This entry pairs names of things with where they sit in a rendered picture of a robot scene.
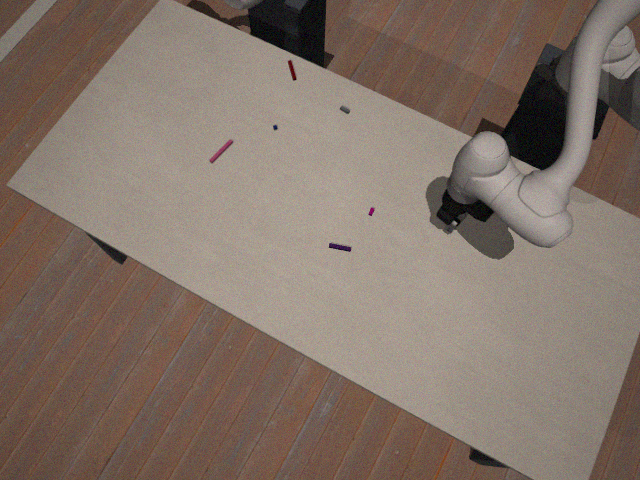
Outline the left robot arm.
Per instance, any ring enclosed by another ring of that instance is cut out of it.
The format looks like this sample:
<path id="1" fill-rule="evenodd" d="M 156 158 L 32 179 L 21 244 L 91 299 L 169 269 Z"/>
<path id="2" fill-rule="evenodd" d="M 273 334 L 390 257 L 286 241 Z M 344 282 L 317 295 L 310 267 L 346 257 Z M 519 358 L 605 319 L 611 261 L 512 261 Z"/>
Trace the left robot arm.
<path id="1" fill-rule="evenodd" d="M 550 167 L 524 175 L 503 137 L 490 131 L 472 137 L 454 160 L 454 186 L 536 246 L 552 248 L 572 233 L 566 208 L 590 153 L 597 99 L 640 131 L 640 54 L 627 26 L 639 14 L 640 0 L 597 0 L 563 55 L 552 66 L 537 64 L 547 78 L 537 96 L 567 109 L 563 148 Z"/>

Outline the pink rod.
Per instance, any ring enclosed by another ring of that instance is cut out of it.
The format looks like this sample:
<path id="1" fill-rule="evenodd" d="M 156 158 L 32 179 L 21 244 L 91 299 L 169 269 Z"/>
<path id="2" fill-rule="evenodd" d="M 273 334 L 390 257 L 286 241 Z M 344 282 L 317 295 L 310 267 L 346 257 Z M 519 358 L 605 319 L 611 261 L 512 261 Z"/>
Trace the pink rod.
<path id="1" fill-rule="evenodd" d="M 232 143 L 230 139 L 209 161 L 213 163 Z"/>

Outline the purple rod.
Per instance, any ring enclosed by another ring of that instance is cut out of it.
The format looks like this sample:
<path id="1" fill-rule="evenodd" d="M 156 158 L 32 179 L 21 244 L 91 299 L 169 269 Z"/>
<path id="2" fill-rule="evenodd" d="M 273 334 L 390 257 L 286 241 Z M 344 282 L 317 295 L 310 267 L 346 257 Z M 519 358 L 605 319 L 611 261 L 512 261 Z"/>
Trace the purple rod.
<path id="1" fill-rule="evenodd" d="M 329 248 L 333 248 L 333 249 L 338 249 L 338 250 L 343 250 L 343 251 L 351 251 L 351 247 L 347 247 L 347 246 L 342 246 L 342 245 L 337 245 L 337 244 L 329 244 Z"/>

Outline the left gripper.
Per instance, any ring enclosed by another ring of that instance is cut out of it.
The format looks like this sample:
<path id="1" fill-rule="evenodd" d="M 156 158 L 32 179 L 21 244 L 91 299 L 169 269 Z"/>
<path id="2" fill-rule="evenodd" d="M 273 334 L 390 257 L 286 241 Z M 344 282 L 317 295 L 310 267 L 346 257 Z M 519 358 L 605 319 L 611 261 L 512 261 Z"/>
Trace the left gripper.
<path id="1" fill-rule="evenodd" d="M 437 217 L 446 224 L 444 229 L 450 234 L 466 216 L 466 212 L 473 218 L 483 222 L 486 222 L 494 213 L 489 206 L 478 198 L 460 192 L 452 182 L 452 172 L 447 181 L 447 189 L 442 197 L 442 203 L 443 205 L 437 212 Z"/>

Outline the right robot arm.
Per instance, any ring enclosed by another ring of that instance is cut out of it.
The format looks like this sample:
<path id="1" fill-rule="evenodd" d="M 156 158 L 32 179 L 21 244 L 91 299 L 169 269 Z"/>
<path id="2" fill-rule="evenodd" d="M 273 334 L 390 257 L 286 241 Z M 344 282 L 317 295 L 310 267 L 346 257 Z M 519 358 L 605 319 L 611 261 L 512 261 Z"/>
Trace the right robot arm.
<path id="1" fill-rule="evenodd" d="M 263 0 L 223 0 L 226 4 L 235 9 L 246 9 L 252 8 Z"/>

